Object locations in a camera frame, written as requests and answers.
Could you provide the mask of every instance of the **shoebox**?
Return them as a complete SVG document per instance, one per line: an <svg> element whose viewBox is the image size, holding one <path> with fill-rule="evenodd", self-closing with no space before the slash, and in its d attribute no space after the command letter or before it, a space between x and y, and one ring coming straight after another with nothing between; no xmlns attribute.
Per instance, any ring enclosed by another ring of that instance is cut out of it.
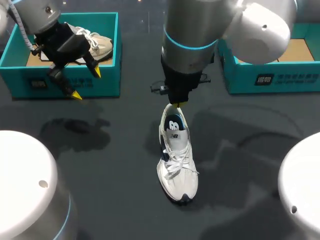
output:
<svg viewBox="0 0 320 240"><path fill-rule="evenodd" d="M286 52L274 62L253 65L232 55L224 40L218 52L230 94L320 91L320 24L296 23Z"/></svg>
<svg viewBox="0 0 320 240"><path fill-rule="evenodd" d="M113 57L99 64L101 78L94 78L86 65L70 63L63 74L82 97L119 97L122 40L117 12L63 13L60 23L88 29L113 40ZM41 61L26 47L16 25L0 60L0 74L16 99L65 98L51 83L47 72L51 62Z"/></svg>

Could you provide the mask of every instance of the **metal robot arm segment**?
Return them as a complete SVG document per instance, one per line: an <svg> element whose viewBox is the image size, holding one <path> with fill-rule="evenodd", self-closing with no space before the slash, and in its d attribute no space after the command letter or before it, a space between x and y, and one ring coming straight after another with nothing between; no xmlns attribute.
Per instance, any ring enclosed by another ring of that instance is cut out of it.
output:
<svg viewBox="0 0 320 240"><path fill-rule="evenodd" d="M247 63L279 58L297 12L296 0L169 0L161 51L169 101L188 101L213 62L218 39Z"/></svg>

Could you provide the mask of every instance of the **new balance logo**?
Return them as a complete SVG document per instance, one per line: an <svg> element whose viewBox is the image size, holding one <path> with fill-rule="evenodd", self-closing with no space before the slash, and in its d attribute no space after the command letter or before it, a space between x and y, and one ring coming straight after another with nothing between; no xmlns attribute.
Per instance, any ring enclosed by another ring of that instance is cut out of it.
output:
<svg viewBox="0 0 320 240"><path fill-rule="evenodd" d="M171 130L179 130L179 124L177 122L170 121L169 127Z"/></svg>

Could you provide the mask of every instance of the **logo on shoebox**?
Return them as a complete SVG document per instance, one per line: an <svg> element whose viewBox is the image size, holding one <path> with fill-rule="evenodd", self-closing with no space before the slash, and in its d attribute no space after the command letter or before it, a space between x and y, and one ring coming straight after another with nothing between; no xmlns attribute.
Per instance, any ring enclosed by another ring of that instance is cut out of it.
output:
<svg viewBox="0 0 320 240"><path fill-rule="evenodd" d="M48 87L44 77L32 77L28 80L33 89L46 89Z"/></svg>
<svg viewBox="0 0 320 240"><path fill-rule="evenodd" d="M274 79L274 74L259 74L256 78L256 86L268 86L271 85L272 80Z"/></svg>

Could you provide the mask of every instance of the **white cylindrical robot base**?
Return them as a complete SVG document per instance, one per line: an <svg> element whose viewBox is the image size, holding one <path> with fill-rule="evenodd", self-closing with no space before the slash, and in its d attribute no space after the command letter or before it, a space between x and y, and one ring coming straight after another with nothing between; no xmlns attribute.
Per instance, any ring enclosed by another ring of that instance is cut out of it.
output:
<svg viewBox="0 0 320 240"><path fill-rule="evenodd" d="M285 156L278 188L285 211L305 240L320 240L320 133L307 137Z"/></svg>
<svg viewBox="0 0 320 240"><path fill-rule="evenodd" d="M75 240L77 210L56 161L35 138L0 131L0 240Z"/></svg>

